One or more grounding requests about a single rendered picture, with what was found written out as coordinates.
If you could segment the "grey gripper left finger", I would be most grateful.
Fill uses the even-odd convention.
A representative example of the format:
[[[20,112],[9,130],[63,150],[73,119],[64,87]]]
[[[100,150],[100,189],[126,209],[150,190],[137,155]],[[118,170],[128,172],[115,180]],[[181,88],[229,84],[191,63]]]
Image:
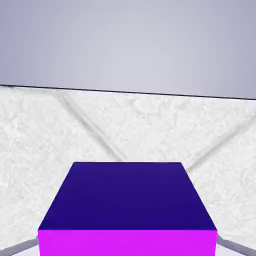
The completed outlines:
[[[13,256],[15,254],[26,251],[32,247],[35,247],[39,244],[38,236],[33,239],[26,240],[19,244],[12,245],[10,247],[0,249],[0,256]]]

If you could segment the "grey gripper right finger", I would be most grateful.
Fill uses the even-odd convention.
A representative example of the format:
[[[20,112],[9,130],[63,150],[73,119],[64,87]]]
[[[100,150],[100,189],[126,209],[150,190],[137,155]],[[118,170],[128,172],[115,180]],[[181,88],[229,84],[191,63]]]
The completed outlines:
[[[256,256],[256,249],[246,247],[242,244],[238,244],[227,239],[223,239],[219,234],[217,235],[217,244],[244,256]]]

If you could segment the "small magenta cube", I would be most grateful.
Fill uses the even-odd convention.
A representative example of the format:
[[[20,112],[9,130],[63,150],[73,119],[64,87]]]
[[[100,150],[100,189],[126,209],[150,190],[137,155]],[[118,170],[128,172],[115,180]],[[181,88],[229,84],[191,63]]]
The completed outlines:
[[[179,162],[75,162],[40,256],[215,256],[217,228]]]

